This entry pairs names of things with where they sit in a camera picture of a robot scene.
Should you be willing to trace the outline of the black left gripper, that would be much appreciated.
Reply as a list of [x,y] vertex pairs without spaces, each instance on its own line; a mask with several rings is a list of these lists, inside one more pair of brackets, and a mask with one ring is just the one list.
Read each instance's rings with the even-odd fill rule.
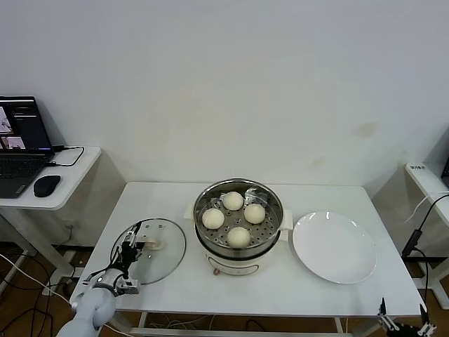
[[115,260],[115,268],[117,270],[128,272],[130,266],[134,262],[137,262],[142,255],[145,244],[135,244],[141,224],[142,222],[139,221],[128,228],[123,242],[120,245],[119,257]]

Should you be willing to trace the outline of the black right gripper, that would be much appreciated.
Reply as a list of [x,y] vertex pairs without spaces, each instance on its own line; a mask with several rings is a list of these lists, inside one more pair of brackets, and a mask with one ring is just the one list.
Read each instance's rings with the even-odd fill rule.
[[387,315],[385,299],[382,298],[378,314],[376,316],[379,325],[386,330],[388,337],[417,337],[419,333],[434,333],[437,329],[429,318],[429,314],[423,305],[420,305],[420,314],[422,327],[411,326],[408,324],[396,324]]

